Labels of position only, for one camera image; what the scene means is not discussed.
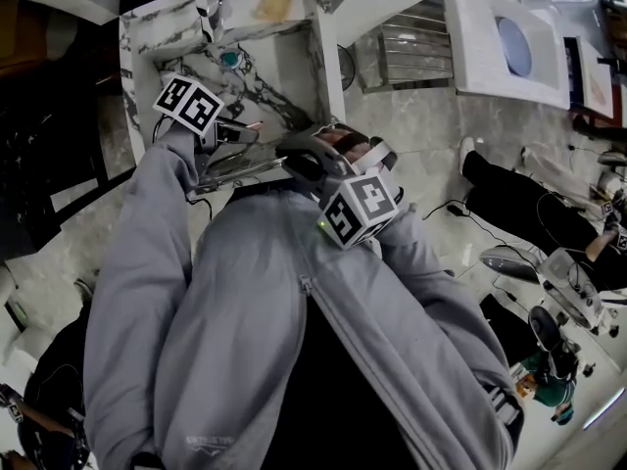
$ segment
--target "tiled floor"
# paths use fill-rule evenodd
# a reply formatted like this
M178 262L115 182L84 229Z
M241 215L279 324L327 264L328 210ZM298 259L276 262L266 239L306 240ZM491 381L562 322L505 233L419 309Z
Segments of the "tiled floor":
M459 97L452 89L364 96L356 83L346 93L346 104L348 124L370 136L384 137L399 152L397 178L425 214L450 198L463 198L468 189L458 174L458 143L463 136L481 138L484 143L478 146L480 153L508 168L519 165L521 149L531 143L544 145L547 156L565 165L571 160L566 148L569 143L596 151L608 148L604 142L590 141L572 132L566 112L506 99ZM102 100L100 126L110 171L127 168L132 156L125 141L120 98ZM601 172L596 159L594 153L577 151L572 164L579 174L595 182ZM69 220L63 233L38 254L9 261L20 284L16 297L36 325L54 333L77 315L80 302L72 282L101 263L121 210L123 188ZM228 193L209 198L217 213ZM190 207L193 239L208 222L205 207ZM496 274L477 262L478 254L497 242L469 219L440 210L431 215L427 225L443 264L467 282L477 298L492 292L522 315L523 306L530 307L542 297L537 287L501 278L498 285L516 294L521 307L504 300L503 292L492 286ZM484 226L513 245L521 244L505 232Z

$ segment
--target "sink drain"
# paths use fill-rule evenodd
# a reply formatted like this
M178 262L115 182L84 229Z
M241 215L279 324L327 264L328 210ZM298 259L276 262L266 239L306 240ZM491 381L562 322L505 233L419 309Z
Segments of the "sink drain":
M219 55L219 63L228 70L235 70L242 64L242 61L244 61L244 55L238 49L225 49Z

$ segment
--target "fluorescent light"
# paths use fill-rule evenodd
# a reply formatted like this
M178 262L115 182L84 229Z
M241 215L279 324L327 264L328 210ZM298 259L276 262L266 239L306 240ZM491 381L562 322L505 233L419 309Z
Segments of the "fluorescent light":
M597 421L603 415L604 412L610 409L612 405L618 399L620 399L620 396L622 396L624 393L625 393L625 389L621 388L618 392L614 394L614 396L610 400L607 401L607 403L601 409L599 409L597 412L595 412L595 414L590 416L590 418L588 418L588 421L586 421L586 423L584 424L584 430L586 430L590 425L592 425L595 421Z

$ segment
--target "faucet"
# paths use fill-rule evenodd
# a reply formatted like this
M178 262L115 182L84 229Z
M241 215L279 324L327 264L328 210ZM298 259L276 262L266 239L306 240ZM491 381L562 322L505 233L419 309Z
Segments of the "faucet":
M224 35L223 0L196 0L203 34L210 43L218 42Z

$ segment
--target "marble sink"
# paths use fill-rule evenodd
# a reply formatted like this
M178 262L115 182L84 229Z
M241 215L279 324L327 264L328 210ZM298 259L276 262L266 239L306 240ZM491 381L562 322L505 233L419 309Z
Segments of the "marble sink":
M195 0L158 0L121 16L121 76L134 158L152 144L152 105L173 74L200 80L224 102L222 117L262 121L270 147L314 123L344 120L330 0L291 0L280 22L257 17L262 0L224 0L223 38L208 43ZM241 51L235 70L218 61Z

